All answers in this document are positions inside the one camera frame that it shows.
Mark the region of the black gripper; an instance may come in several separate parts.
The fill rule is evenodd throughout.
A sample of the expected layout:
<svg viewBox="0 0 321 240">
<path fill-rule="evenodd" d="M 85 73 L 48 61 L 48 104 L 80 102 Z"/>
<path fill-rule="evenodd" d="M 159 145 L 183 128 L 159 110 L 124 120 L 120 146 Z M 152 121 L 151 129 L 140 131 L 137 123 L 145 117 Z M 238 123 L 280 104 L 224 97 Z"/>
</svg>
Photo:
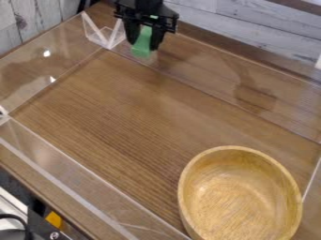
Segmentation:
<svg viewBox="0 0 321 240">
<path fill-rule="evenodd" d="M 179 14 L 171 10 L 164 0 L 113 0 L 113 16 L 124 23 L 125 36 L 129 44 L 133 44 L 140 26 L 151 27 L 149 49 L 157 50 L 165 32 L 173 33 Z"/>
</svg>

